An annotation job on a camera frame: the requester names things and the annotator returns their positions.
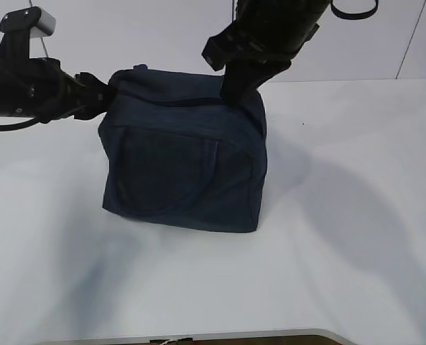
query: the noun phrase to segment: black cable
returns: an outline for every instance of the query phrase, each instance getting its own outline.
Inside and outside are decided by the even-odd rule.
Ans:
[[[40,122],[39,119],[30,119],[25,122],[19,122],[18,124],[0,124],[0,132],[12,132],[19,129],[34,126]]]

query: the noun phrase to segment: strap loop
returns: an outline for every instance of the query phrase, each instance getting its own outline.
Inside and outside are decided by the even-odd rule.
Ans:
[[[375,15],[377,10],[379,9],[379,0],[375,0],[375,2],[376,2],[376,6],[372,10],[361,12],[361,13],[346,13],[344,11],[341,11],[340,9],[335,7],[334,2],[330,3],[330,7],[334,15],[338,18],[346,19],[346,20],[362,20],[362,19],[368,19],[369,17],[372,17],[373,15]]]

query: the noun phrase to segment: fabric bag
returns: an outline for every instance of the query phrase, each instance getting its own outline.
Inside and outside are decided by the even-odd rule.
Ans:
[[[256,91],[239,108],[222,77],[115,73],[118,96],[99,135],[109,158],[103,207],[120,216],[206,231],[255,231],[267,173],[265,110]]]

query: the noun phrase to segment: white table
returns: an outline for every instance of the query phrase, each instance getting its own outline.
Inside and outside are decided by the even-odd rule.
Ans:
[[[97,126],[0,134],[0,344],[426,344],[426,80],[270,83],[260,229],[102,210]]]

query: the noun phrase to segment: front pocket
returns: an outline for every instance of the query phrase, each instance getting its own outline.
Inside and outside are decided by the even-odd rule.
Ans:
[[[110,192],[128,216],[166,216],[194,203],[213,179],[218,142],[137,127],[117,128]]]

